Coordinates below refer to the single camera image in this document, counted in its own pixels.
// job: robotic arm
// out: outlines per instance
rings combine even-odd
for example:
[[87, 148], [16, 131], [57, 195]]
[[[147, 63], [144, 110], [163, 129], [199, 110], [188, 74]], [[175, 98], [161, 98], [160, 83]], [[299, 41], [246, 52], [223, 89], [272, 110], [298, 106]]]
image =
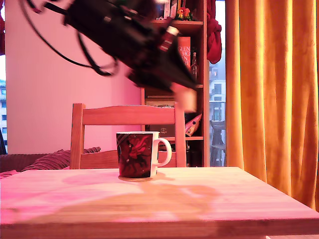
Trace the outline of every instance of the robotic arm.
[[[41, 12], [31, 0], [27, 2], [36, 13]], [[137, 86], [174, 92], [186, 112], [195, 111], [196, 83], [177, 50], [178, 30], [171, 26], [171, 18], [163, 27], [153, 26], [155, 4], [152, 0], [75, 0], [68, 9], [50, 2], [44, 7], [64, 15], [64, 25], [78, 31], [82, 51], [95, 72], [112, 75], [94, 62], [82, 34], [115, 61], [129, 66], [132, 71], [128, 78]], [[25, 9], [22, 10], [28, 19]]]

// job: chair post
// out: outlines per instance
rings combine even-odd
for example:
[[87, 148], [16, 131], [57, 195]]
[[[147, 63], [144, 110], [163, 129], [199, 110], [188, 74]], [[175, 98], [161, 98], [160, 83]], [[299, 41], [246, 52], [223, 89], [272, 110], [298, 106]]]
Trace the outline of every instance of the chair post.
[[84, 104], [73, 104], [70, 169], [80, 169], [81, 154], [84, 152], [83, 109]]
[[177, 167], [186, 167], [185, 114], [179, 103], [175, 103], [175, 150]]

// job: figurine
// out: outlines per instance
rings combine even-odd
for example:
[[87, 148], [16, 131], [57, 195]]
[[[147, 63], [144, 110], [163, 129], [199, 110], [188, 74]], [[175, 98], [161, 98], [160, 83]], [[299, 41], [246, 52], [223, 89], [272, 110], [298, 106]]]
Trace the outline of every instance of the figurine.
[[183, 13], [184, 13], [184, 10], [183, 10], [182, 8], [180, 8], [180, 9], [177, 11], [176, 20], [181, 20], [181, 21], [183, 21], [183, 19], [184, 19]]
[[188, 8], [186, 8], [183, 12], [184, 12], [184, 20], [185, 21], [191, 21], [191, 17], [189, 15], [190, 10]]

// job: red book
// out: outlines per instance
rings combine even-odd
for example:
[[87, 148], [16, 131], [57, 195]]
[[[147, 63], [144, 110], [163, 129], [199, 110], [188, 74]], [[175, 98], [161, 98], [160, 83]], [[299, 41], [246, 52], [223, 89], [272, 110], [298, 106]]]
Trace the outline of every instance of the red book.
[[190, 70], [190, 37], [183, 36], [178, 38], [178, 51], [185, 65]]

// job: table surface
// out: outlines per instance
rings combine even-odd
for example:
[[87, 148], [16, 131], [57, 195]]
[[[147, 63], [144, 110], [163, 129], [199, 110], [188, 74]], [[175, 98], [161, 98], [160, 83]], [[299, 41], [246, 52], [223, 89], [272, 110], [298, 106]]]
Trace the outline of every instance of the table surface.
[[118, 169], [29, 170], [0, 186], [4, 239], [319, 234], [319, 213], [236, 167], [133, 180]]

